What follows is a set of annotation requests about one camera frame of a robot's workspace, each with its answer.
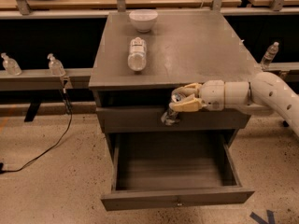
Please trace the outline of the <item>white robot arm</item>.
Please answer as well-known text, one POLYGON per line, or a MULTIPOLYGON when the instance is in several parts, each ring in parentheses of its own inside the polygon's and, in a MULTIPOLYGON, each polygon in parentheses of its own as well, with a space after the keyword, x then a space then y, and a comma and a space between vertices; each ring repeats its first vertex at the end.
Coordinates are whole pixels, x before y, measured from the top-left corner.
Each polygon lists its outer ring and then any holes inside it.
POLYGON ((275 111, 299 135, 299 96, 284 80, 269 72, 258 73, 251 81, 209 80, 176 88, 171 93, 169 108, 177 113, 224 108, 248 115, 275 111))

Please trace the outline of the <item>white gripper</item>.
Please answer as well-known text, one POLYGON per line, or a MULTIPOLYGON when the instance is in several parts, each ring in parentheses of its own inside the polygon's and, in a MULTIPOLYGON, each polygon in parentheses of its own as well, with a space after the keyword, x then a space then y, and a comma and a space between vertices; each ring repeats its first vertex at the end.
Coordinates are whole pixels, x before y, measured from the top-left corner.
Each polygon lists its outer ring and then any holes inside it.
POLYGON ((196 97, 187 97, 182 101, 171 103, 169 107, 175 112, 197 112, 204 108, 209 111, 222 111, 224 109, 225 84, 222 80, 209 80, 203 85, 192 83, 178 87, 172 91, 185 96, 195 95, 196 97))

